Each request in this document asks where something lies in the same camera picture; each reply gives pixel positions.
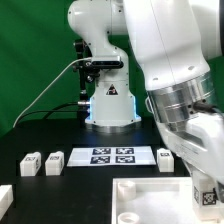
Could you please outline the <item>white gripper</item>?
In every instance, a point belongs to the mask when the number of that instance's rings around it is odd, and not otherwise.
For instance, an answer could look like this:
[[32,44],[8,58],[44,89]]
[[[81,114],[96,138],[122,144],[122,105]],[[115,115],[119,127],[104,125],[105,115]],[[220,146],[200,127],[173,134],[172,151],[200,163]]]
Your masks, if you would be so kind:
[[185,123],[183,132],[173,132],[157,123],[166,147],[195,169],[207,174],[216,192],[224,194],[224,117],[199,113]]

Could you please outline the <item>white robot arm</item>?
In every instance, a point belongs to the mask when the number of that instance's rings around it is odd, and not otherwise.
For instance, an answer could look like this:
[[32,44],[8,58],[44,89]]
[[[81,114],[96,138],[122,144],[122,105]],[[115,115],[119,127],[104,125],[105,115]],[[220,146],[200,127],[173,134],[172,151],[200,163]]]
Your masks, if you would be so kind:
[[126,35],[163,142],[224,200],[224,116],[207,63],[221,53],[220,0],[74,0],[68,23],[91,53],[83,62],[96,87],[87,124],[123,128],[140,119],[128,56],[108,40]]

